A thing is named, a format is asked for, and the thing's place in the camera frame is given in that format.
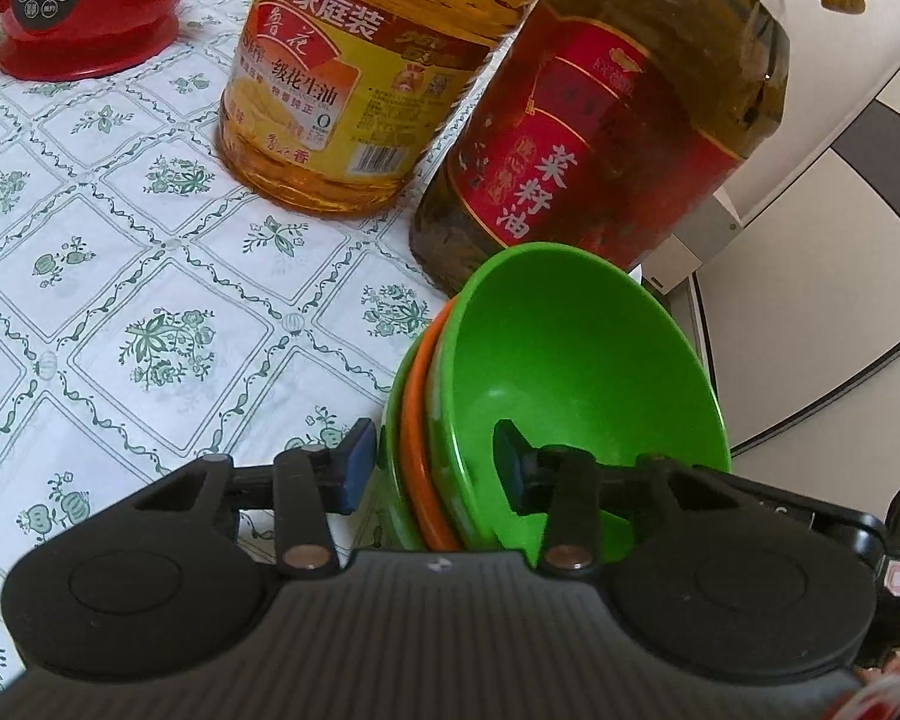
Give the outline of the person's right hand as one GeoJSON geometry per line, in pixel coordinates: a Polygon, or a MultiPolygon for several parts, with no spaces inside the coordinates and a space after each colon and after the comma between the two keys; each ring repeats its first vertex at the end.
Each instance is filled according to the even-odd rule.
{"type": "Polygon", "coordinates": [[[855,673],[865,684],[900,679],[900,653],[893,650],[879,667],[860,667],[855,673]]]}

